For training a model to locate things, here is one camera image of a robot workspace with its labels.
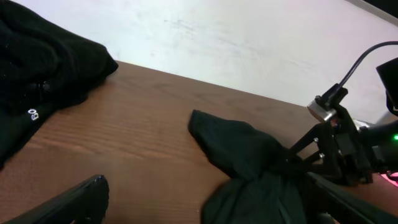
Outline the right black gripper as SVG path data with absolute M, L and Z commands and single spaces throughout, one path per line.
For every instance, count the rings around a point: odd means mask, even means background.
M 314 143 L 318 151 L 305 162 L 323 159 L 326 179 L 342 185 L 373 183 L 369 159 L 348 111 L 336 106 L 328 112 L 330 115 L 324 123 L 314 125 L 289 149 L 288 161 L 293 161 L 299 152 Z

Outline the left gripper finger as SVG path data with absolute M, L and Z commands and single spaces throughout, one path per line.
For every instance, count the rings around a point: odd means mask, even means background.
M 103 175 L 94 175 L 7 223 L 100 224 L 106 216 L 108 205 L 108 181 Z

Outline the black t-shirt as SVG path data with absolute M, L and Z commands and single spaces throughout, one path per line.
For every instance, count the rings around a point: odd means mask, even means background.
M 287 149 L 243 121 L 193 110 L 188 130 L 229 180 L 201 208 L 202 223 L 397 223 L 397 217 L 287 162 Z

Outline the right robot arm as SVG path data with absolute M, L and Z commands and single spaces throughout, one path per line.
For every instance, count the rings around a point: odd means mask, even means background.
M 333 85 L 308 110 L 319 121 L 290 149 L 288 162 L 343 185 L 370 184 L 380 173 L 397 180 L 397 121 L 356 127 L 341 106 L 348 90 Z

